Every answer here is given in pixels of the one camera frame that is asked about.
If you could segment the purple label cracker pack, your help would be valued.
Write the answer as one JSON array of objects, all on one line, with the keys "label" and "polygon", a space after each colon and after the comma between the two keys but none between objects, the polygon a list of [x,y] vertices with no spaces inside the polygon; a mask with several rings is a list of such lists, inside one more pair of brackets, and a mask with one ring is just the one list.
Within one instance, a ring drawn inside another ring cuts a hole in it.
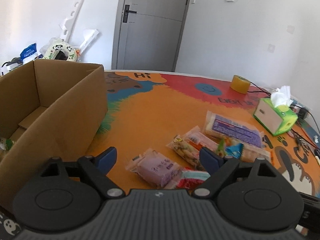
[{"label": "purple label cracker pack", "polygon": [[242,143],[244,145],[241,158],[239,160],[252,163],[256,158],[265,158],[272,161],[271,153],[263,148],[263,132],[259,132],[256,127],[238,122],[221,114],[208,111],[203,128],[206,136],[217,140],[225,140],[226,146]]}]

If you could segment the pink cake snack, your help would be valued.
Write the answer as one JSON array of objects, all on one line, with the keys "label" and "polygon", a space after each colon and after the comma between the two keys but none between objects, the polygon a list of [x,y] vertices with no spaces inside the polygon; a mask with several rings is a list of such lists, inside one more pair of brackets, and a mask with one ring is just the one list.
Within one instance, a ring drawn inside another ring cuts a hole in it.
[{"label": "pink cake snack", "polygon": [[147,183],[157,188],[166,187],[173,179],[178,177],[183,168],[154,149],[147,149],[131,159],[126,170],[139,175]]}]

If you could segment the avocado green snack packet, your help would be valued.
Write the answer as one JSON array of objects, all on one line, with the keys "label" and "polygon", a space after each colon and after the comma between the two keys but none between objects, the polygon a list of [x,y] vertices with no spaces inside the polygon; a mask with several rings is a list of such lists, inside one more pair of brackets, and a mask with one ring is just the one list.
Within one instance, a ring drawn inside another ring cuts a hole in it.
[{"label": "avocado green snack packet", "polygon": [[223,158],[226,155],[225,152],[225,140],[221,139],[218,146],[217,146],[217,150],[215,151],[215,153],[220,156],[221,158]]}]

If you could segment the blue small snack packet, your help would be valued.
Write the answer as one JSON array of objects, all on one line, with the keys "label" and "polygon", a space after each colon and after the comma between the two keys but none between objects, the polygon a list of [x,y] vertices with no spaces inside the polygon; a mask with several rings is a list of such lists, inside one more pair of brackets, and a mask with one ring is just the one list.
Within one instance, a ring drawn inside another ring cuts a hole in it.
[{"label": "blue small snack packet", "polygon": [[242,143],[238,143],[231,146],[226,146],[225,153],[227,156],[240,159],[242,155],[244,145]]}]

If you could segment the red white striped packet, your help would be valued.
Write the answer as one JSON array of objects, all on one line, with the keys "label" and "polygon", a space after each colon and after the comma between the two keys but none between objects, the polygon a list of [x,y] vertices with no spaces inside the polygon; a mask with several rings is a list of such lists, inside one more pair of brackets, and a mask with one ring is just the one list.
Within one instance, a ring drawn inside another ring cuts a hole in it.
[{"label": "red white striped packet", "polygon": [[173,189],[193,190],[204,183],[210,174],[205,171],[183,170],[176,179],[174,179]]}]

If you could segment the peanut snack packet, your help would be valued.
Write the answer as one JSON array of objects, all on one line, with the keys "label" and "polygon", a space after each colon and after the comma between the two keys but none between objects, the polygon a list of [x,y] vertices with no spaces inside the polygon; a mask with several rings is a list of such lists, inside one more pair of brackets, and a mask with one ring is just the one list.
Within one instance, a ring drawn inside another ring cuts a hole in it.
[{"label": "peanut snack packet", "polygon": [[199,150],[191,146],[179,135],[175,136],[174,139],[169,142],[167,148],[172,149],[176,154],[178,154],[182,159],[184,159],[193,168],[204,171],[204,167],[200,162]]}]

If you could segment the brown cardboard box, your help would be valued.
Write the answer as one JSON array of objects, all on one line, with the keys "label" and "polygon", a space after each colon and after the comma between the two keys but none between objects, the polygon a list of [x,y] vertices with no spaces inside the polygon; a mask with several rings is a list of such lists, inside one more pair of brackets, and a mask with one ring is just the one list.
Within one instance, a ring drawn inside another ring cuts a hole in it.
[{"label": "brown cardboard box", "polygon": [[107,113],[100,64],[39,59],[1,77],[1,207],[52,157],[75,161],[89,148]]}]

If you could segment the colourful cartoon table mat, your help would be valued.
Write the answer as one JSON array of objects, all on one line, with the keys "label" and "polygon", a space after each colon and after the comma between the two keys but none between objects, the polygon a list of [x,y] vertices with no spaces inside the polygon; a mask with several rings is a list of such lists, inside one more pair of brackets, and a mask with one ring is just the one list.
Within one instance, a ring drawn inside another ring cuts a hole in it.
[{"label": "colourful cartoon table mat", "polygon": [[168,143],[194,127],[204,128],[207,112],[213,112],[256,127],[275,168],[296,190],[319,196],[313,147],[299,147],[289,134],[274,137],[255,120],[253,112],[264,97],[256,88],[244,95],[230,89],[227,81],[175,73],[106,72],[105,80],[108,112],[87,152],[117,149],[118,160],[108,176],[125,191],[149,188],[126,166],[150,148],[188,166]]}]

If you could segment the key bunch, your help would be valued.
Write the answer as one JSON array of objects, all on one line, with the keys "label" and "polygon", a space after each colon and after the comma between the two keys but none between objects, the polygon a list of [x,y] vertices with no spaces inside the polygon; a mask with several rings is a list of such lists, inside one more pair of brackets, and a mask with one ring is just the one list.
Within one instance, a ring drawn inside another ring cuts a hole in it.
[{"label": "key bunch", "polygon": [[302,135],[300,135],[298,132],[294,131],[293,129],[289,130],[287,134],[293,139],[295,139],[299,147],[307,148],[309,150],[312,147],[316,148],[311,142],[309,142],[306,138],[304,138]]}]

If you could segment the yellow tape roll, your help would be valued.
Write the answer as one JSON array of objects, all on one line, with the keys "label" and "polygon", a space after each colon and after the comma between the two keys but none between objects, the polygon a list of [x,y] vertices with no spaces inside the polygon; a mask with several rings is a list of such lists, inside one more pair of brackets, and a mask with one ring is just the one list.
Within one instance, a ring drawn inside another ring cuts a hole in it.
[{"label": "yellow tape roll", "polygon": [[239,75],[234,75],[230,84],[230,88],[240,94],[247,94],[250,85],[251,82],[246,78]]}]

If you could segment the black power adapter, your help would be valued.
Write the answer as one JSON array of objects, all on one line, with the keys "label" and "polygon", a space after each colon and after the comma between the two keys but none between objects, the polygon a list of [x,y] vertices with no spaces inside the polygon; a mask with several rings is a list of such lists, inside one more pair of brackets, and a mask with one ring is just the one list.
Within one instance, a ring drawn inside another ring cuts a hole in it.
[{"label": "black power adapter", "polygon": [[302,106],[293,105],[291,106],[291,109],[294,113],[297,114],[298,118],[301,120],[305,120],[309,114],[308,109]]}]

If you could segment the white power strip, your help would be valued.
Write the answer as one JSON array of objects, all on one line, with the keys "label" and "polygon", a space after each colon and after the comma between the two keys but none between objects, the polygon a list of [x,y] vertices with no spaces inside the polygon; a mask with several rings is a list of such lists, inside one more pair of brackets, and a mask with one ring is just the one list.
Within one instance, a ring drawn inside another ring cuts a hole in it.
[{"label": "white power strip", "polygon": [[290,86],[281,86],[272,90],[270,95],[271,103],[274,107],[287,107],[291,108],[293,105],[302,106],[308,109],[310,112],[311,109],[306,107],[304,104],[300,103],[294,96],[291,95]]}]

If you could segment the blue plastic bag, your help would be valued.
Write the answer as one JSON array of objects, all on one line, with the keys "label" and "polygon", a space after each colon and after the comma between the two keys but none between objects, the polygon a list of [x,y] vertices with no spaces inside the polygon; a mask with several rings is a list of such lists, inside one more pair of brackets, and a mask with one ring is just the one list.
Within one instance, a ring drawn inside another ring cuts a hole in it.
[{"label": "blue plastic bag", "polygon": [[36,43],[29,45],[27,48],[24,48],[20,53],[20,60],[24,61],[30,56],[34,56],[37,53]]}]

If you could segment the white foam board tall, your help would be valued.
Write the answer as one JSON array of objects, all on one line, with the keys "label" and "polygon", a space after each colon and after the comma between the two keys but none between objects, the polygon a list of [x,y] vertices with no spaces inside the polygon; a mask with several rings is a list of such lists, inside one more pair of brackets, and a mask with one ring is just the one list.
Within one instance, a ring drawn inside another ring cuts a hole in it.
[{"label": "white foam board tall", "polygon": [[76,20],[78,18],[78,14],[81,10],[83,3],[84,3],[84,0],[75,0],[69,14],[60,24],[60,28],[61,28],[60,39],[63,40],[64,42],[68,42],[71,37],[72,31],[74,29]]}]

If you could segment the grey door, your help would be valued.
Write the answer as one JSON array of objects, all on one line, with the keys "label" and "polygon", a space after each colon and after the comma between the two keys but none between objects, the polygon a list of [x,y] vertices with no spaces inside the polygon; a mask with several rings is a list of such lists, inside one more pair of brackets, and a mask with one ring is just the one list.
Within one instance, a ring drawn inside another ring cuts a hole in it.
[{"label": "grey door", "polygon": [[[136,14],[123,23],[126,4]],[[189,0],[119,0],[112,69],[173,72]]]}]

